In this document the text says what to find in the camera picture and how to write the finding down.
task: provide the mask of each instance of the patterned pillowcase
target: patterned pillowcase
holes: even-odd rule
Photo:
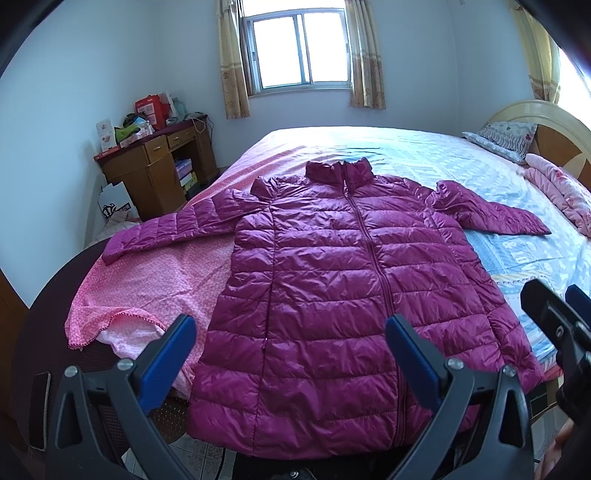
[[[521,158],[521,156],[512,150],[508,150],[506,148],[500,147],[494,142],[487,140],[480,135],[473,134],[472,132],[462,132],[462,135],[466,137],[470,142],[481,146],[482,148],[492,152],[494,154],[499,155],[500,157],[506,158],[513,163],[517,163],[518,165],[526,165],[525,158]]]
[[[478,135],[516,152],[525,162],[537,128],[538,124],[530,122],[493,122],[480,130]]]

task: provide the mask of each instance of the blue gripper pad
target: blue gripper pad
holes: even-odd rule
[[[386,320],[386,343],[401,368],[408,385],[423,408],[436,413],[443,398],[441,396],[441,379],[425,353],[440,357],[441,368],[445,359],[437,352],[435,346],[420,338],[414,329],[401,316],[396,315]],[[430,346],[428,352],[422,349]]]
[[[139,355],[132,384],[146,415],[164,402],[196,338],[193,317],[180,315],[162,338],[150,342]]]
[[[571,285],[564,295],[566,303],[579,314],[587,326],[591,326],[591,299],[577,285]]]

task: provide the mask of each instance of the wooden headboard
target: wooden headboard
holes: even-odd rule
[[[535,122],[538,130],[530,151],[564,167],[591,190],[591,131],[558,105],[543,100],[513,103],[489,122]]]

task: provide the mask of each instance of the jacket sleeve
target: jacket sleeve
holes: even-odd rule
[[[166,247],[193,238],[233,233],[243,216],[262,210],[269,203],[268,196],[260,199],[241,190],[224,190],[179,212],[117,233],[107,244],[103,261],[111,265],[127,253]]]
[[[548,235],[550,230],[531,212],[487,202],[458,182],[437,182],[425,200],[434,210],[452,216],[462,228],[506,235]]]

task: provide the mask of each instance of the desk drawer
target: desk drawer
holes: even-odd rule
[[[185,130],[181,130],[179,132],[175,132],[168,136],[168,145],[170,150],[175,150],[178,147],[181,147],[184,144],[189,143],[191,140],[195,138],[195,129],[193,127],[186,128]]]
[[[161,135],[160,137],[150,140],[144,145],[150,163],[154,163],[156,160],[162,158],[168,154],[168,143],[166,137]]]

